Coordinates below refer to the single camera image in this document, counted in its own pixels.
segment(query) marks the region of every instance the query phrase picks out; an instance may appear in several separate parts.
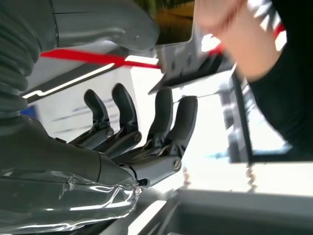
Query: red stripe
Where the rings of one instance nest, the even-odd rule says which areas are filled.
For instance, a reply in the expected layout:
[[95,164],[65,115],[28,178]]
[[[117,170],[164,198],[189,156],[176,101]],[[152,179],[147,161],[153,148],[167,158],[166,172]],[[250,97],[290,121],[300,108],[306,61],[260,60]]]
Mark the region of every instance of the red stripe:
[[125,58],[116,55],[98,54],[93,52],[84,52],[69,49],[57,49],[41,54],[42,57],[51,57],[56,59],[82,61],[93,64],[111,64],[115,63],[116,66],[139,66],[145,68],[159,69],[159,65],[150,65],[138,63],[133,61],[125,61]]
[[280,33],[285,31],[285,28],[283,24],[279,24],[276,29],[274,31],[274,36],[277,38]]
[[222,44],[219,44],[216,46],[216,48],[209,51],[209,56],[216,55],[216,54],[222,55],[223,51],[224,51],[224,47]]

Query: plastic wrap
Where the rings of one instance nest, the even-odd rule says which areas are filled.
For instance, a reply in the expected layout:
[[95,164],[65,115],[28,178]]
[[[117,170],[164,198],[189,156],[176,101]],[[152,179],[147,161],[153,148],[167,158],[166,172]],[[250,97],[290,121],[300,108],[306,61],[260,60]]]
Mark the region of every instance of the plastic wrap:
[[127,216],[137,185],[106,186],[56,171],[0,170],[0,235],[71,231]]

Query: black robotic finger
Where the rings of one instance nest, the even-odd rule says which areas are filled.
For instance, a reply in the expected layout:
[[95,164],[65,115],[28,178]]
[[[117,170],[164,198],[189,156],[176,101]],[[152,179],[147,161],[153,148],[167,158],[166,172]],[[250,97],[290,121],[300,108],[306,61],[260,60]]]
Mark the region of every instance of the black robotic finger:
[[69,144],[94,149],[114,134],[114,130],[110,126],[106,107],[94,91],[87,90],[84,100],[93,113],[93,126]]
[[173,122],[172,90],[164,88],[155,96],[155,116],[148,134],[153,147],[162,146]]
[[164,148],[168,155],[177,155],[183,158],[193,131],[198,113],[196,96],[182,98],[177,107],[175,125],[166,137]]
[[110,158],[129,151],[141,141],[136,108],[127,89],[116,84],[112,96],[120,111],[120,131],[94,148]]
[[198,99],[186,96],[180,100],[175,125],[165,138],[158,153],[141,153],[133,159],[120,164],[133,171],[138,182],[144,187],[151,187],[180,170],[186,149],[195,126]]
[[138,130],[135,105],[124,86],[121,83],[116,84],[112,91],[112,97],[120,112],[121,129],[127,129],[128,132]]
[[92,111],[94,123],[109,125],[109,114],[105,104],[94,91],[89,89],[84,96],[85,104]]
[[135,148],[112,159],[116,164],[127,161],[133,157],[157,154],[170,132],[173,122],[172,90],[164,88],[155,96],[155,116],[149,131],[147,142],[139,148]]

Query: screen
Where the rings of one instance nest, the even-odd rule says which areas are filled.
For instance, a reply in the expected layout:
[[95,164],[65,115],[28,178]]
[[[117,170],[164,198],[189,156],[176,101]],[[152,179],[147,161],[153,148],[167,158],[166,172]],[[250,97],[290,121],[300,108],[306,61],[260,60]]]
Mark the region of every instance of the screen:
[[160,27],[157,45],[188,42],[192,37],[194,0],[134,0]]

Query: robotic arm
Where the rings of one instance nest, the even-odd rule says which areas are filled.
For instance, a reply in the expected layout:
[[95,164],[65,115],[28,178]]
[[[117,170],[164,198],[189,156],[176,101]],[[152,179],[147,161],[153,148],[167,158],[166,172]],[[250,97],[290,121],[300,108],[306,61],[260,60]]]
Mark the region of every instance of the robotic arm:
[[18,92],[27,89],[26,77],[41,52],[97,40],[150,49],[158,36],[156,24],[130,0],[0,1],[0,234],[68,231],[127,216],[140,187],[179,171],[195,126],[195,97],[180,101],[171,131],[170,110],[163,128],[154,122],[144,148],[128,154],[140,132],[121,85],[112,94],[121,112],[115,135],[92,91],[85,101],[94,127],[71,144],[19,113],[27,102]]

